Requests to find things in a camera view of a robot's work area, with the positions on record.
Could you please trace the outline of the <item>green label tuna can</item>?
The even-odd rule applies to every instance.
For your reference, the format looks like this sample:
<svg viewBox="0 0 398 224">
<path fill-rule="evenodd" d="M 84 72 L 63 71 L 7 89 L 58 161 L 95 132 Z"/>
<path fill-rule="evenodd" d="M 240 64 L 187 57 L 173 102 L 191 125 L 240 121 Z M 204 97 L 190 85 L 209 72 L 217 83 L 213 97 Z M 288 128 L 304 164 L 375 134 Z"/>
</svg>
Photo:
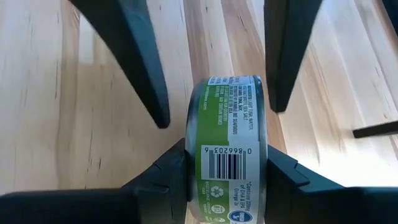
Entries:
<svg viewBox="0 0 398 224">
<path fill-rule="evenodd" d="M 190 98 L 188 207 L 208 224 L 263 224 L 267 130 L 258 75 L 210 77 Z"/>
</svg>

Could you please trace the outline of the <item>wooden shelf black metal legs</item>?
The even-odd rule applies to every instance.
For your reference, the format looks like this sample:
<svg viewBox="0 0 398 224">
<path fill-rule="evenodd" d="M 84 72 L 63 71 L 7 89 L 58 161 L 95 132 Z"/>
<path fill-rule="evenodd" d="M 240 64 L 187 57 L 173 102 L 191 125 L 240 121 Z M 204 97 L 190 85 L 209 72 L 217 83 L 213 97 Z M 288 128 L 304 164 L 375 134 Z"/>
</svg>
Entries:
<svg viewBox="0 0 398 224">
<path fill-rule="evenodd" d="M 385 136 L 391 134 L 398 134 L 398 121 L 382 123 L 353 130 L 353 136 L 355 138 Z"/>
</svg>

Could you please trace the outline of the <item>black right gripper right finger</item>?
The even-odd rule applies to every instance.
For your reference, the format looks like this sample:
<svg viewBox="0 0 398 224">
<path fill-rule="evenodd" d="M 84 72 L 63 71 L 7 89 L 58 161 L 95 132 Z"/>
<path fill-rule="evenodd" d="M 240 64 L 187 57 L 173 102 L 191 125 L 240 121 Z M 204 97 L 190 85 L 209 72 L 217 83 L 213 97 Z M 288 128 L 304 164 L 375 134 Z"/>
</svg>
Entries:
<svg viewBox="0 0 398 224">
<path fill-rule="evenodd" d="M 344 187 L 268 147 L 266 224 L 398 224 L 398 187 Z"/>
</svg>

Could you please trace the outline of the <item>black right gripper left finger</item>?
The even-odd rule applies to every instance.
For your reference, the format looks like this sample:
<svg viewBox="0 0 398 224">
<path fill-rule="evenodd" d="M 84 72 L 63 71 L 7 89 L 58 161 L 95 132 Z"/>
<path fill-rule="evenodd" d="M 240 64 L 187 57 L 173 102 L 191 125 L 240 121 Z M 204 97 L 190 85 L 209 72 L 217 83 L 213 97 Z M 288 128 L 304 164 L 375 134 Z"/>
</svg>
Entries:
<svg viewBox="0 0 398 224">
<path fill-rule="evenodd" d="M 184 139 L 120 188 L 14 192 L 0 196 L 0 224 L 184 224 Z"/>
</svg>

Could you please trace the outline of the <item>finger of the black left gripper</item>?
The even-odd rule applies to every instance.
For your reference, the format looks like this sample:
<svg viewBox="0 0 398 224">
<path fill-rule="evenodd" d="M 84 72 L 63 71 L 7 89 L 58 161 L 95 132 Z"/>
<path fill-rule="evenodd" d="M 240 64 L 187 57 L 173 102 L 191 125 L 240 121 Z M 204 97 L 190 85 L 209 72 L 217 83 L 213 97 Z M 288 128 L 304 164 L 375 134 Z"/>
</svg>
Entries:
<svg viewBox="0 0 398 224">
<path fill-rule="evenodd" d="M 168 91 L 147 1 L 69 1 L 110 49 L 157 127 L 168 128 Z"/>
<path fill-rule="evenodd" d="M 287 109 L 323 0 L 264 0 L 266 82 L 271 110 Z"/>
</svg>

